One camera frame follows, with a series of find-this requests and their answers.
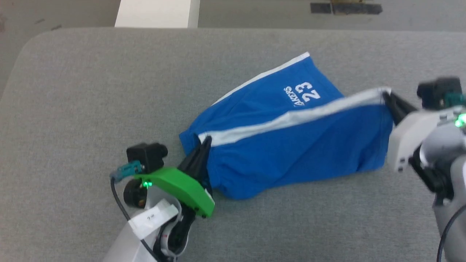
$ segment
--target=garment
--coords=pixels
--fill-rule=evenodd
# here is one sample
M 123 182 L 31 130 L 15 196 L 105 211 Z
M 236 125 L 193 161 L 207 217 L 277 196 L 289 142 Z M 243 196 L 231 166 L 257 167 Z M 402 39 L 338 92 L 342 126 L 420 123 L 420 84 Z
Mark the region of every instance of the garment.
M 382 92 L 390 89 L 344 98 L 308 54 L 298 58 L 236 88 L 180 134 L 186 153 L 212 137 L 209 178 L 227 197 L 384 164 L 393 121 Z

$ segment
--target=green plastic part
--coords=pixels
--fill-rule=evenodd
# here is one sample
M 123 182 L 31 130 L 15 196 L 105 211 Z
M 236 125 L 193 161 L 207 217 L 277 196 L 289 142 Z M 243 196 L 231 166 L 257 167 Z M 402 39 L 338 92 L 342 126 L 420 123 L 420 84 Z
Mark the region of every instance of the green plastic part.
M 194 178 L 175 167 L 163 167 L 150 174 L 134 175 L 142 179 L 146 185 L 152 183 L 168 194 L 176 197 L 188 207 L 196 210 L 196 214 L 211 217 L 215 202 L 210 194 Z

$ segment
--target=white tape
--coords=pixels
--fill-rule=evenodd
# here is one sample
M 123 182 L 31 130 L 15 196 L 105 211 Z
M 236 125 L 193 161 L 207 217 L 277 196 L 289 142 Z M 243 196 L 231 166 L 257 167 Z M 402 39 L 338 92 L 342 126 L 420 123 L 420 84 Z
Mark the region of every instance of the white tape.
M 144 239 L 178 214 L 178 209 L 162 199 L 153 208 L 131 218 L 128 223 L 139 239 Z

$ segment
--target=white stripe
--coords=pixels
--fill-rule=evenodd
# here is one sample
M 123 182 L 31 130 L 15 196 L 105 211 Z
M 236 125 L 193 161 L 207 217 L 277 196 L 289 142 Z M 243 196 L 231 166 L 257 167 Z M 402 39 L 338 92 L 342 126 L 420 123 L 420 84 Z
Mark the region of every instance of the white stripe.
M 277 72 L 277 71 L 280 71 L 280 70 L 282 70 L 282 69 L 284 69 L 284 68 L 286 68 L 286 67 L 289 67 L 289 66 L 292 65 L 292 64 L 296 64 L 296 63 L 298 63 L 299 61 L 301 61 L 301 60 L 303 60 L 303 59 L 305 59 L 305 58 L 307 58 L 307 57 L 310 57 L 309 52 L 306 52 L 306 53 L 304 53 L 304 54 L 302 54 L 302 55 L 300 55 L 300 56 L 297 56 L 297 57 L 291 59 L 290 61 L 284 63 L 283 65 L 281 65 L 281 66 L 279 66 L 279 67 L 276 67 L 276 68 L 271 69 L 271 70 L 269 70 L 269 71 L 267 71 L 267 72 L 263 72 L 263 73 L 258 74 L 257 76 L 251 78 L 251 80 L 245 82 L 244 84 L 242 84 L 242 85 L 236 87 L 235 89 L 231 90 L 230 92 L 226 93 L 226 94 L 225 94 L 224 96 L 222 96 L 219 100 L 215 101 L 215 103 L 213 103 L 212 105 L 215 105 L 216 103 L 218 103 L 218 102 L 222 101 L 223 99 L 229 97 L 232 93 L 234 93 L 234 92 L 240 90 L 241 88 L 243 88 L 243 87 L 249 85 L 250 83 L 255 82 L 255 81 L 257 81 L 257 80 L 259 80 L 259 79 L 261 79 L 261 78 L 264 78 L 264 77 L 266 77 L 266 76 L 268 76 L 268 75 L 271 75 L 271 74 L 273 74 L 273 73 L 275 73 L 275 72 Z
M 323 106 L 305 110 L 288 111 L 274 120 L 262 124 L 235 127 L 223 131 L 207 131 L 199 134 L 198 137 L 202 143 L 207 136 L 211 136 L 211 146 L 231 144 L 257 134 L 313 121 L 342 110 L 363 105 L 384 104 L 382 98 L 382 93 L 384 91 L 390 93 L 391 89 L 388 87 L 374 88 L 350 97 L 337 99 Z

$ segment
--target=gray floor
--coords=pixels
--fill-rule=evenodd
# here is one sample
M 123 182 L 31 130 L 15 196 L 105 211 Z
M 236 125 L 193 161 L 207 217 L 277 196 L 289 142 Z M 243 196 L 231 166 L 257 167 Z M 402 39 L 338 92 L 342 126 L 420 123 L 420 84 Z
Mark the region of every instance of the gray floor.
M 119 2 L 2 0 L 0 96 L 18 53 L 30 38 L 53 28 L 111 27 L 115 23 Z M 199 27 L 466 31 L 464 0 L 366 0 L 368 3 L 382 4 L 383 12 L 380 15 L 348 16 L 311 14 L 310 2 L 201 0 Z

